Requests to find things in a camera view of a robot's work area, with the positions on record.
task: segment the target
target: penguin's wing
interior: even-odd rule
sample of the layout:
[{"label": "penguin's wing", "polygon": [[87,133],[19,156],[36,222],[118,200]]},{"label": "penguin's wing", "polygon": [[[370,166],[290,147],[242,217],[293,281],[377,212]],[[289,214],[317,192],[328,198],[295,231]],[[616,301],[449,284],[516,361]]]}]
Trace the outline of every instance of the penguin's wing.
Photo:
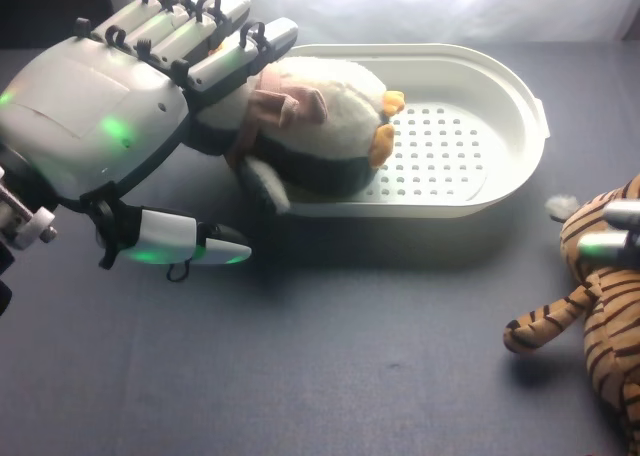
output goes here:
[{"label": "penguin's wing", "polygon": [[278,173],[269,164],[254,157],[243,158],[237,167],[240,184],[270,213],[289,211],[291,204]]}]

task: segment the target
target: robotic hand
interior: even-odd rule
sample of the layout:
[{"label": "robotic hand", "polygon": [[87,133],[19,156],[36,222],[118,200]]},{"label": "robotic hand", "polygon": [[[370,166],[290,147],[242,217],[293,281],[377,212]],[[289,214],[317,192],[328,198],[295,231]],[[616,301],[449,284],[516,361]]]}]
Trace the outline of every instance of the robotic hand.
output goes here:
[{"label": "robotic hand", "polygon": [[105,269],[118,254],[187,271],[250,256],[229,228],[120,200],[200,111],[293,46],[295,23],[247,22],[249,9],[250,0],[137,0],[95,29],[78,19],[73,37],[13,79],[0,95],[0,274],[13,261],[7,246],[56,236],[58,205],[94,222]]},{"label": "robotic hand", "polygon": [[612,201],[603,217],[612,230],[582,236],[580,257],[599,265],[640,269],[640,200]]}]

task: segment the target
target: tiger's arm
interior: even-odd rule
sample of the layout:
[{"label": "tiger's arm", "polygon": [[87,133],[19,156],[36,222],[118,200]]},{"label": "tiger's arm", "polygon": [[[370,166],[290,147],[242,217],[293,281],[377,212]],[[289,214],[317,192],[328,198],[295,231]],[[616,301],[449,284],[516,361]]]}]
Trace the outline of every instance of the tiger's arm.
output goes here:
[{"label": "tiger's arm", "polygon": [[503,341],[509,351],[530,353],[567,329],[599,297],[599,286],[586,283],[570,296],[514,319],[504,329]]}]

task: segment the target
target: perforated tray bottom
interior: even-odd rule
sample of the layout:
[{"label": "perforated tray bottom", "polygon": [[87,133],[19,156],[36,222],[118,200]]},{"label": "perforated tray bottom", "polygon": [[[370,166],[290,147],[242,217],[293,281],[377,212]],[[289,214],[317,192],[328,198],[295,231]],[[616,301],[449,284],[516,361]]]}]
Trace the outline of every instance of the perforated tray bottom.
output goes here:
[{"label": "perforated tray bottom", "polygon": [[417,103],[391,122],[394,152],[352,201],[450,204],[480,191],[497,139],[481,119],[450,104]]}]

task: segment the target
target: orange foot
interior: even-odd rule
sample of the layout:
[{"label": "orange foot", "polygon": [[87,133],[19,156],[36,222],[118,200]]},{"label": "orange foot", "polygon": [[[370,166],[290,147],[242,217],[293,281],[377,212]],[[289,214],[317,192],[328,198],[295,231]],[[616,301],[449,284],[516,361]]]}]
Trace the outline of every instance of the orange foot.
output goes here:
[{"label": "orange foot", "polygon": [[385,124],[376,129],[371,148],[369,148],[369,164],[379,168],[393,152],[393,126]]},{"label": "orange foot", "polygon": [[385,91],[383,97],[384,114],[390,118],[404,109],[404,93]]}]

